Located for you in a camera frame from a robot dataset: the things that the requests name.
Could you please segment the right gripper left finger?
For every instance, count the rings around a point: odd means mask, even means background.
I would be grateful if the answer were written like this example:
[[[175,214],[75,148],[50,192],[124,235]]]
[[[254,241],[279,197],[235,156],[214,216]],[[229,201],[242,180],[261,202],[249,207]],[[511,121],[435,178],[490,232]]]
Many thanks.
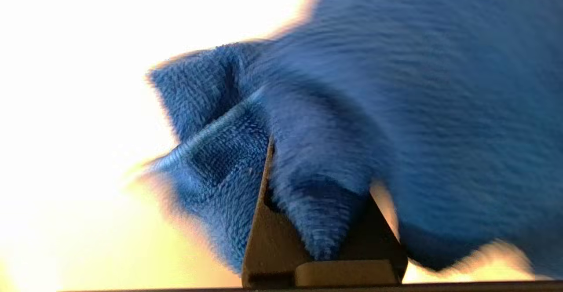
[[[311,260],[288,217],[270,207],[269,181],[274,153],[274,140],[270,138],[242,264],[243,287],[297,287],[297,268]]]

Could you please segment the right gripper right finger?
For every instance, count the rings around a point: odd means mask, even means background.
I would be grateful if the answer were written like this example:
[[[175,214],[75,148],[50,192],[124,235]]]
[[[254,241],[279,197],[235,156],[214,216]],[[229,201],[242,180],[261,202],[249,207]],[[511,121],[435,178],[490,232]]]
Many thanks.
[[[356,263],[360,260],[386,261],[395,281],[403,280],[408,266],[406,250],[372,197],[367,198],[364,208],[350,226],[346,240],[340,247],[339,260]]]

